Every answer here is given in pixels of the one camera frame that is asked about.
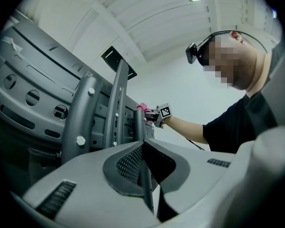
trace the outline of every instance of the circular hole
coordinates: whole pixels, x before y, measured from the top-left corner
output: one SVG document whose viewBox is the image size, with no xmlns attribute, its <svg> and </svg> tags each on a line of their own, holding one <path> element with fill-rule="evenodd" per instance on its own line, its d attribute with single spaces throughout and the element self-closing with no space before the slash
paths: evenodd
<svg viewBox="0 0 285 228">
<path fill-rule="evenodd" d="M 40 99 L 39 93 L 36 90 L 31 90 L 27 93 L 27 96 L 25 97 L 25 100 L 28 105 L 33 106 L 38 103 Z"/>
<path fill-rule="evenodd" d="M 15 83 L 16 83 L 16 76 L 11 74 L 5 78 L 3 86 L 5 89 L 11 89 L 12 87 L 14 87 Z"/>
<path fill-rule="evenodd" d="M 68 110 L 64 105 L 58 105 L 54 109 L 54 116 L 59 120 L 64 120 L 67 117 Z"/>
</svg>

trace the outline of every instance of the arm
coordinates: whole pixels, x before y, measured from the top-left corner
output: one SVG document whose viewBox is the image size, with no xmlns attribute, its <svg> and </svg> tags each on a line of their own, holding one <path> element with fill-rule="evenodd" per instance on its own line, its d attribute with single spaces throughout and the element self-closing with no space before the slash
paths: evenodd
<svg viewBox="0 0 285 228">
<path fill-rule="evenodd" d="M 174 116 L 166 118 L 164 123 L 187 139 L 208 144 L 203 136 L 203 125 L 186 122 Z"/>
</svg>

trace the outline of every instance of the gray metal post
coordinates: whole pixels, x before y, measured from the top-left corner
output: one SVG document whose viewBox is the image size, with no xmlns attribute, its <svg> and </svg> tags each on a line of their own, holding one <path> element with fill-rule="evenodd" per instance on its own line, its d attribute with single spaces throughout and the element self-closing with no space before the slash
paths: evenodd
<svg viewBox="0 0 285 228">
<path fill-rule="evenodd" d="M 134 111 L 134 127 L 135 127 L 134 140 L 143 141 L 147 136 L 144 111 L 142 110 Z M 151 172 L 144 160 L 142 161 L 138 184 L 144 189 L 143 199 L 144 199 L 145 204 L 149 207 L 149 209 L 152 212 L 154 212 L 153 198 L 152 198 Z"/>
<path fill-rule="evenodd" d="M 102 82 L 94 77 L 80 81 L 62 135 L 61 164 L 90 152 L 90 140 L 96 104 Z"/>
<path fill-rule="evenodd" d="M 123 143 L 123 117 L 128 73 L 129 65 L 123 59 L 121 59 L 110 95 L 104 127 L 104 149 Z"/>
</svg>

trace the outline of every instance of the ear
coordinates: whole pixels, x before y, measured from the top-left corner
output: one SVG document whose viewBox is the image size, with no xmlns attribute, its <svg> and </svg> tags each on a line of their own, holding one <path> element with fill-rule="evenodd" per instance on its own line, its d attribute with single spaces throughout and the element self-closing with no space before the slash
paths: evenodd
<svg viewBox="0 0 285 228">
<path fill-rule="evenodd" d="M 233 39 L 239 41 L 240 43 L 243 43 L 243 41 L 244 41 L 243 38 L 242 38 L 242 36 L 241 36 L 240 34 L 238 34 L 237 32 L 235 32 L 235 31 L 230 32 L 230 36 L 231 36 Z"/>
</svg>

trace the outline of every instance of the metal bar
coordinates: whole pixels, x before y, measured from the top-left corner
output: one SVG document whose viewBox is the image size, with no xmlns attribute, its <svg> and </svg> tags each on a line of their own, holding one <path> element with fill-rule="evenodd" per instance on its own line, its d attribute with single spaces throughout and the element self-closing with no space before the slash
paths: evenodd
<svg viewBox="0 0 285 228">
<path fill-rule="evenodd" d="M 120 60 L 113 83 L 104 127 L 104 149 L 123 143 L 124 108 L 129 65 Z"/>
<path fill-rule="evenodd" d="M 144 121 L 144 111 L 136 110 L 134 111 L 134 140 L 143 141 L 146 137 L 147 137 L 147 131 L 146 131 L 146 123 Z M 144 189 L 143 199 L 145 204 L 152 212 L 154 212 L 151 172 L 145 160 L 142 161 L 142 166 L 138 177 L 138 185 L 140 185 Z"/>
<path fill-rule="evenodd" d="M 87 76 L 80 81 L 62 135 L 61 164 L 90 152 L 91 132 L 102 82 Z"/>
</svg>

